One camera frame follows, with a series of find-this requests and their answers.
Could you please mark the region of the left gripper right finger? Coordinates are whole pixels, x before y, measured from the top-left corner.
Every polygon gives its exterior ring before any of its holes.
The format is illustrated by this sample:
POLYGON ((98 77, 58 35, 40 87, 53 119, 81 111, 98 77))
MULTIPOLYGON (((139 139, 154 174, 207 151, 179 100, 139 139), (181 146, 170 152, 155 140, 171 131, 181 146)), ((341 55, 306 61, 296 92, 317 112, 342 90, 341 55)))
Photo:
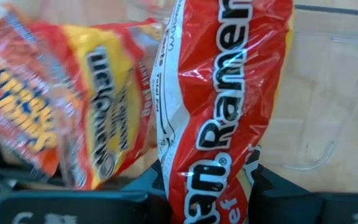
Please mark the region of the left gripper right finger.
POLYGON ((248 224, 358 224, 358 194, 310 192, 259 165, 248 224))

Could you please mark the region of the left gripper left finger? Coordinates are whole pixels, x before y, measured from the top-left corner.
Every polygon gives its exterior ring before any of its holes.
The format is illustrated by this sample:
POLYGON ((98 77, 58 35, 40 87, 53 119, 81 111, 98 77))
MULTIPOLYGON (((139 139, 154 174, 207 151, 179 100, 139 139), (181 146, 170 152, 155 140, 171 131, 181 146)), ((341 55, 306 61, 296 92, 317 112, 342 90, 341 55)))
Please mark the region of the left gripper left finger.
POLYGON ((170 224, 155 161, 121 190, 20 191, 0 202, 0 224, 170 224))

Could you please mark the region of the red beef ramen packet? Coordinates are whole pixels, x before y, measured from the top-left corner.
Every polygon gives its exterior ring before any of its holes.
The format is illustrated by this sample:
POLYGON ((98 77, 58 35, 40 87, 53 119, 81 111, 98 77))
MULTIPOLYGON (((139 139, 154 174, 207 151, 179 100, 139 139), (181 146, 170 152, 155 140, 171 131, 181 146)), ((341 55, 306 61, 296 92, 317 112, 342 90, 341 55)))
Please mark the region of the red beef ramen packet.
POLYGON ((240 224, 237 176, 269 126, 293 0, 176 0, 150 81, 170 224, 240 224))
POLYGON ((148 19, 62 30, 78 65, 72 78, 81 103, 68 173, 75 189, 94 190, 148 150, 150 76, 164 26, 148 19))

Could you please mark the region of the orange Saucy Noods packet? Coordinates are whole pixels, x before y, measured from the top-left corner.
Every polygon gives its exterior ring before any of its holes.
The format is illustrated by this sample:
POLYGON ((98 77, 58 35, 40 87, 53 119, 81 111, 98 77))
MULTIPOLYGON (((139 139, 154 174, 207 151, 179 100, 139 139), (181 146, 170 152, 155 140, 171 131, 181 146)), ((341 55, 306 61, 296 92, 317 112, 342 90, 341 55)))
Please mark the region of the orange Saucy Noods packet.
POLYGON ((0 18, 0 142, 48 175, 68 177, 80 146, 83 84, 71 24, 0 18))

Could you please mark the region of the black table frame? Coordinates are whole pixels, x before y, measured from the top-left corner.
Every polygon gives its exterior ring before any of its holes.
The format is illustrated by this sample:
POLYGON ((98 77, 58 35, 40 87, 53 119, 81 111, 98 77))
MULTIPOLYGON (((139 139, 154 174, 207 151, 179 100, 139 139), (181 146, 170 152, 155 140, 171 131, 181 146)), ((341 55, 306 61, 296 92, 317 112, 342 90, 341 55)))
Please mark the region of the black table frame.
POLYGON ((324 7, 324 6, 309 6, 309 5, 301 5, 301 4, 295 4, 295 9, 304 10, 304 11, 350 14, 350 15, 358 16, 358 10, 355 9, 343 9, 343 8, 324 7))

